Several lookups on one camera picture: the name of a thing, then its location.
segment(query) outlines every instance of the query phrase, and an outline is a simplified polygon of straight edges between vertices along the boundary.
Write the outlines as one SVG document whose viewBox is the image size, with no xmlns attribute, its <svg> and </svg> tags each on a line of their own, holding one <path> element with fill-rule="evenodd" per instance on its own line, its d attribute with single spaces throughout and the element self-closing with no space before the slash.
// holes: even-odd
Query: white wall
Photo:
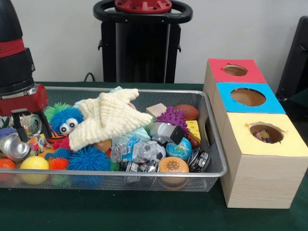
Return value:
<svg viewBox="0 0 308 231">
<path fill-rule="evenodd" d="M 203 83 L 208 58 L 255 59 L 278 87 L 298 19 L 307 0 L 182 0 L 194 10 L 183 24 L 176 82 Z M 102 80 L 98 0 L 12 0 L 32 51 L 36 81 Z"/>
</svg>

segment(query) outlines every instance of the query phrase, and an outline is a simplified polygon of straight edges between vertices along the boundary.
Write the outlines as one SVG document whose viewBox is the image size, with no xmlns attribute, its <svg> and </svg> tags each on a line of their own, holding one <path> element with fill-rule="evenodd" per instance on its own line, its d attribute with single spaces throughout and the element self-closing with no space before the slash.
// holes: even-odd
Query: wire mesh basket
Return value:
<svg viewBox="0 0 308 231">
<path fill-rule="evenodd" d="M 97 98 L 110 89 L 46 87 L 49 105 Z M 90 189 L 208 192 L 218 177 L 227 171 L 227 163 L 209 98 L 201 91 L 139 90 L 132 103 L 140 112 L 162 103 L 166 106 L 189 104 L 199 111 L 200 148 L 211 161 L 203 173 L 147 173 L 112 171 L 1 169 L 0 188 Z"/>
</svg>

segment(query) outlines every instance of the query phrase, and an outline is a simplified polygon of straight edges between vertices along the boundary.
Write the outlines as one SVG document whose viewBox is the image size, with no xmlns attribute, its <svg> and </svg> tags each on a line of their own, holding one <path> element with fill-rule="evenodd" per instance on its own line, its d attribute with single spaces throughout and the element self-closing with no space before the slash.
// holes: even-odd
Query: blue spiky ball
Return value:
<svg viewBox="0 0 308 231">
<path fill-rule="evenodd" d="M 58 148 L 54 153 L 47 153 L 45 159 L 48 160 L 49 157 L 69 159 L 72 153 L 73 151 L 66 148 Z"/>
<path fill-rule="evenodd" d="M 58 113 L 56 113 L 51 121 L 51 129 L 61 134 L 60 126 L 64 124 L 68 119 L 74 118 L 80 124 L 83 121 L 83 116 L 81 111 L 77 108 L 66 108 Z"/>
<path fill-rule="evenodd" d="M 73 152 L 69 161 L 68 170 L 110 171 L 111 167 L 107 155 L 92 145 Z M 77 187 L 97 189 L 104 176 L 73 176 L 72 180 Z"/>
</svg>

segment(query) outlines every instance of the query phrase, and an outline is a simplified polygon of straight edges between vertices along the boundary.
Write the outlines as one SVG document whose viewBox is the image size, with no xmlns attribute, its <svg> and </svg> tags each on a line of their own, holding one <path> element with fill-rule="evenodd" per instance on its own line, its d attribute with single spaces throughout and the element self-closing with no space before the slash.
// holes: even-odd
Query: googly eyes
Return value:
<svg viewBox="0 0 308 231">
<path fill-rule="evenodd" d="M 77 120 L 75 120 L 74 118 L 71 118 L 71 119 L 68 119 L 68 120 L 66 121 L 66 124 L 67 124 L 70 128 L 74 129 L 74 128 L 78 125 L 78 122 L 77 122 Z"/>
<path fill-rule="evenodd" d="M 68 119 L 64 124 L 60 127 L 61 134 L 70 134 L 74 128 L 78 125 L 78 122 L 74 118 Z"/>
<path fill-rule="evenodd" d="M 69 134 L 72 132 L 72 129 L 65 123 L 60 127 L 61 134 Z"/>
</svg>

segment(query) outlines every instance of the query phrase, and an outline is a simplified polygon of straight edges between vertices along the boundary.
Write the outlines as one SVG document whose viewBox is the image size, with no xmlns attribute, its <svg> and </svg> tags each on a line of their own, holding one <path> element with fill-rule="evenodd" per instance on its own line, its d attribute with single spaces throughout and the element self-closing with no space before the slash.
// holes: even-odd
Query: wooden block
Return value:
<svg viewBox="0 0 308 231">
<path fill-rule="evenodd" d="M 209 59 L 203 92 L 213 103 L 216 82 L 266 83 L 254 60 Z"/>
<path fill-rule="evenodd" d="M 162 113 L 166 112 L 167 107 L 162 103 L 156 104 L 154 106 L 146 108 L 146 113 L 154 116 L 155 118 L 159 117 Z"/>
<path fill-rule="evenodd" d="M 264 83 L 217 83 L 212 107 L 220 137 L 227 112 L 285 113 Z"/>
<path fill-rule="evenodd" d="M 267 129 L 272 143 L 253 133 Z M 308 167 L 308 148 L 284 114 L 227 113 L 221 177 L 228 207 L 289 208 Z"/>
<path fill-rule="evenodd" d="M 189 130 L 189 135 L 200 143 L 201 136 L 200 136 L 199 126 L 198 126 L 198 121 L 188 120 L 186 121 L 186 123 L 187 123 L 187 128 Z"/>
</svg>

